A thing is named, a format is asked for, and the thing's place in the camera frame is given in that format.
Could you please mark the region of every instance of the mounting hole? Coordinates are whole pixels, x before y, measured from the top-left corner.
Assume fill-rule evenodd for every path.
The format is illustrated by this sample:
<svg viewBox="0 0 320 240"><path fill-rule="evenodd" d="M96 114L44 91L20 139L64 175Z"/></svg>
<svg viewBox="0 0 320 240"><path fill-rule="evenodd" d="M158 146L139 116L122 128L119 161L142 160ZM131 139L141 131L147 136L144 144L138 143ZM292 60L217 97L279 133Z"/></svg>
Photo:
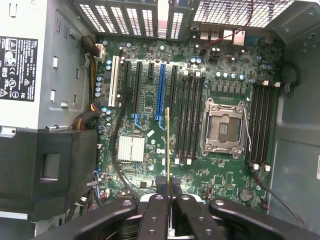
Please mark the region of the mounting hole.
<svg viewBox="0 0 320 240"><path fill-rule="evenodd" d="M313 39L317 34L315 33L311 33L311 35L309 36L309 39Z"/></svg>
<svg viewBox="0 0 320 240"><path fill-rule="evenodd" d="M206 230L205 230L205 233L206 233L208 236L211 236L211 235L212 235L212 230L211 230L211 229L206 229Z"/></svg>
<svg viewBox="0 0 320 240"><path fill-rule="evenodd" d="M148 231L148 234L153 236L156 234L156 232L155 232L155 230L151 229Z"/></svg>

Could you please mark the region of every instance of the warning label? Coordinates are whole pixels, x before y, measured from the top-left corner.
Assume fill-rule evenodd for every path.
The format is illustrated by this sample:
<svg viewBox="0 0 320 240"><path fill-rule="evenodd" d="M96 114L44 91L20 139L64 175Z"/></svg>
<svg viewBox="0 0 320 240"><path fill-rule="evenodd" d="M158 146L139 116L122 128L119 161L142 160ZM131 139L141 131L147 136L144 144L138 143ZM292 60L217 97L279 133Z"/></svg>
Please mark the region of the warning label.
<svg viewBox="0 0 320 240"><path fill-rule="evenodd" d="M38 40L0 36L0 100L35 101Z"/></svg>

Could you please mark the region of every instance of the white pci slot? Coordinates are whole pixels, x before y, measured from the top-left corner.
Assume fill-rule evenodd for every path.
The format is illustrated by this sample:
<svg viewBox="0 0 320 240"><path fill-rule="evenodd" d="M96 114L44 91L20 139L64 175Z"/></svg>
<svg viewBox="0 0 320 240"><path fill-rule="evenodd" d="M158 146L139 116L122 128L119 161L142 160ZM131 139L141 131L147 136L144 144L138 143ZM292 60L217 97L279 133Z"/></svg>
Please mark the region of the white pci slot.
<svg viewBox="0 0 320 240"><path fill-rule="evenodd" d="M109 92L109 107L116 106L116 97L117 97L117 89L118 89L118 75L119 75L119 61L120 61L120 58L118 56L113 56L110 92Z"/></svg>

